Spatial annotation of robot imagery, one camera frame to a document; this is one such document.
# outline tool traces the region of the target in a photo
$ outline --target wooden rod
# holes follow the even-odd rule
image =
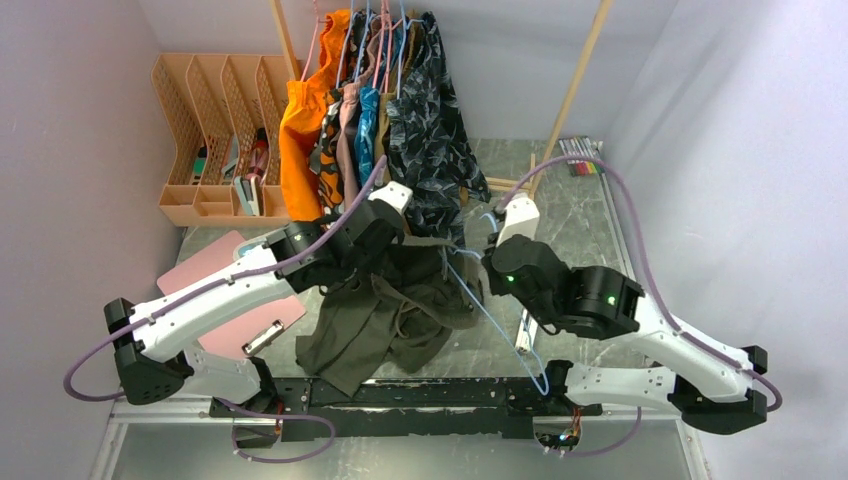
[[[513,187],[516,184],[516,180],[508,180],[506,178],[494,178],[494,177],[486,177],[486,182],[489,185],[503,185],[508,187]]]
[[[514,186],[515,185],[494,184],[494,185],[489,185],[489,190],[491,190],[493,192],[509,192],[510,190],[512,190],[512,187],[514,187]],[[530,187],[527,186],[527,185],[521,187],[518,191],[519,192],[527,192],[527,194],[530,195]]]
[[[571,77],[571,84],[568,86],[568,91],[562,101],[562,107],[559,109],[554,128],[551,130],[551,136],[548,137],[548,144],[545,147],[545,154],[542,156],[542,163],[551,159],[551,153],[554,151],[557,139],[565,120],[568,118],[568,112],[571,110],[571,104],[574,102],[574,97],[577,95],[577,88],[580,86],[580,81],[583,80],[583,74],[586,73],[586,66],[589,65],[589,59],[592,58],[592,51],[595,49],[595,43],[601,34],[601,28],[607,19],[610,7],[614,0],[601,0],[598,5],[598,11],[595,12],[595,19],[592,21],[592,28],[589,30],[589,36],[586,37],[586,42],[583,44],[583,51],[580,52],[580,58],[577,61],[577,68],[574,70],[574,76]],[[530,187],[530,192],[535,194],[539,188],[539,182],[542,180],[541,173],[533,177],[533,184]]]
[[[297,63],[297,57],[291,46],[291,36],[289,36],[286,16],[283,14],[283,6],[280,0],[268,0],[268,3],[271,5],[271,12],[274,14],[274,23],[277,24],[277,35],[280,37],[280,46],[283,47],[283,56],[286,59],[286,73],[289,75],[289,80],[298,80],[300,79],[300,65]]]

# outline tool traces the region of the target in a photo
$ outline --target pink folder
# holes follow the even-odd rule
[[[242,242],[244,237],[238,232],[229,232],[159,277],[156,285],[163,294],[169,295],[202,280],[233,263],[233,251]],[[270,327],[274,320],[280,320],[288,329],[304,313],[306,309],[297,297],[275,300],[221,325],[198,340],[209,353],[234,359],[245,358],[242,345]]]

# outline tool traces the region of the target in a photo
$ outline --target clothes hanger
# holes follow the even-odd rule
[[[386,31],[386,27],[389,27],[389,42],[391,42],[391,21],[392,21],[392,17],[391,17],[391,13],[389,12],[389,0],[382,0],[382,2],[380,4],[380,23],[382,25],[381,28],[380,28],[380,32],[379,32],[379,34],[380,34],[380,48],[377,51],[377,67],[374,69],[374,81],[372,82],[372,85],[371,85],[371,88],[374,88],[374,89],[377,88],[377,79],[380,76],[379,75],[379,73],[380,73],[380,61],[382,60],[382,57],[383,57],[383,40],[385,39],[384,33]]]
[[[365,25],[367,29],[371,28],[371,21],[374,20],[374,12],[371,11],[371,0],[368,0],[365,6],[365,11],[368,12],[368,15],[365,17]],[[365,53],[365,39],[368,38],[368,35],[363,35],[362,40],[359,41],[359,57],[356,59],[356,79],[359,80],[359,72],[362,66],[362,57]]]
[[[409,34],[409,26],[413,23],[423,23],[423,20],[420,18],[408,19],[406,18],[406,7],[403,4],[403,0],[400,0],[400,21],[403,22],[403,41],[400,44],[400,58],[398,59],[398,84],[395,91],[397,92],[397,98],[400,98],[400,83],[401,76],[403,76],[403,50],[406,48],[406,37]]]
[[[318,27],[324,23],[321,21],[321,15],[318,13],[318,0],[312,0],[312,9],[315,11],[315,30],[312,32],[312,43],[309,45],[309,56],[306,57],[306,65],[303,66],[303,73],[300,74],[301,82],[306,80],[309,63],[312,62],[312,54],[315,52],[315,40],[318,39]]]
[[[401,25],[403,25],[403,20],[398,20],[397,23],[389,27],[389,45],[386,49],[388,58],[386,58],[386,76],[383,78],[383,93],[389,93],[389,77],[391,76],[392,56],[394,55],[394,53],[392,52],[392,39],[394,38],[394,31]]]
[[[359,12],[353,11],[353,3],[356,0],[350,0],[350,22],[347,24],[347,34],[345,35],[345,41],[342,44],[342,54],[339,57],[339,70],[336,72],[336,88],[339,88],[339,83],[342,81],[342,65],[344,65],[345,53],[347,53],[347,42],[350,41],[350,32],[353,30],[353,21],[356,19],[356,16],[359,15]]]

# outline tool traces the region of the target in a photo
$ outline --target pink garment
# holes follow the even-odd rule
[[[342,87],[344,99],[342,100],[342,107],[339,111],[339,125],[341,128],[339,131],[339,143],[336,147],[336,163],[339,165],[339,169],[342,174],[342,182],[344,182],[345,209],[350,207],[353,200],[359,194],[359,184],[357,183],[359,174],[353,161],[353,152],[350,149],[350,140],[352,139],[348,138],[345,127],[350,123],[356,113],[357,107],[359,106],[359,90],[365,86],[369,80],[368,77],[374,73],[379,37],[379,35],[375,35],[368,43],[368,48],[365,50],[368,54],[368,68],[362,72],[362,75],[357,77],[356,80]]]

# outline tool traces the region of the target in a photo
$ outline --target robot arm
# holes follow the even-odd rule
[[[325,245],[285,270],[239,275],[264,271],[305,251],[323,234],[320,223],[292,222],[229,267],[172,295],[139,305],[124,299],[108,304],[104,310],[111,332],[148,321],[114,342],[127,400],[144,405],[179,391],[269,411],[277,398],[274,381],[252,354],[282,333],[282,325],[272,325],[245,345],[249,358],[243,360],[209,354],[196,339],[266,302],[368,272],[383,250],[402,237],[402,214],[410,198],[411,191],[395,182],[373,192]],[[723,345],[677,320],[688,334],[742,365],[729,367],[668,325],[633,280],[606,267],[568,267],[549,245],[533,240],[538,222],[539,211],[526,196],[516,196],[507,206],[501,231],[490,238],[483,258],[492,294],[515,296],[548,333],[564,330],[626,345],[662,365],[623,369],[552,361],[558,371],[549,375],[551,398],[580,406],[613,403],[679,411],[689,425],[719,434],[765,422],[766,398],[740,372],[765,373],[764,350]],[[222,286],[213,292],[213,283]],[[171,310],[154,319],[165,305]]]
[[[114,345],[127,400],[145,405],[179,391],[249,402],[248,409],[266,411],[277,395],[268,368],[253,354],[281,334],[282,325],[271,325],[245,345],[250,358],[242,360],[210,354],[197,345],[197,338],[267,302],[367,272],[385,247],[403,237],[403,212],[411,193],[396,182],[374,191],[325,245],[285,270],[239,275],[305,251],[323,234],[320,222],[291,222],[230,266],[171,295],[138,305],[125,299],[107,304],[110,332],[148,322]],[[169,305],[170,311],[154,318],[154,312]]]
[[[625,345],[662,365],[624,369],[569,362],[557,394],[577,405],[614,403],[679,411],[691,426],[718,434],[765,422],[766,398],[742,373],[765,373],[763,349],[724,345],[675,318],[682,331],[742,368],[728,366],[684,339],[633,280],[602,266],[569,268],[549,245],[532,240],[538,222],[539,211],[526,195],[507,205],[501,231],[490,238],[483,259],[492,294],[515,296],[548,333],[566,331]]]

